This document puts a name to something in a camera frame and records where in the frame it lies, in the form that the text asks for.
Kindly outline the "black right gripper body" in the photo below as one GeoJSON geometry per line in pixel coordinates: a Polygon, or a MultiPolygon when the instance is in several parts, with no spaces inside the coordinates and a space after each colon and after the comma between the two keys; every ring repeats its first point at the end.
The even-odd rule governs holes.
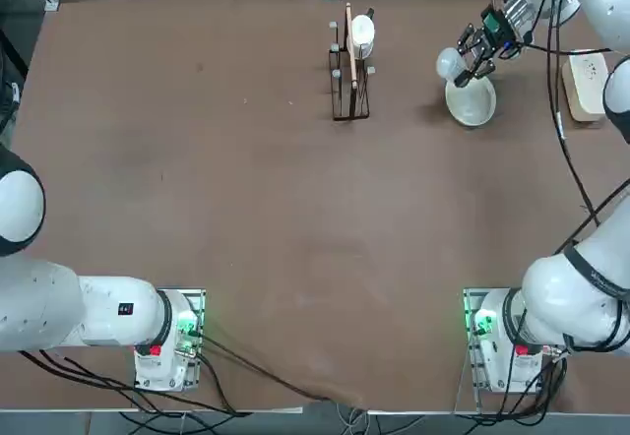
{"type": "Polygon", "coordinates": [[[471,55],[474,58],[500,60],[516,58],[521,53],[517,33],[507,22],[498,24],[480,24],[473,28],[471,55]]]}

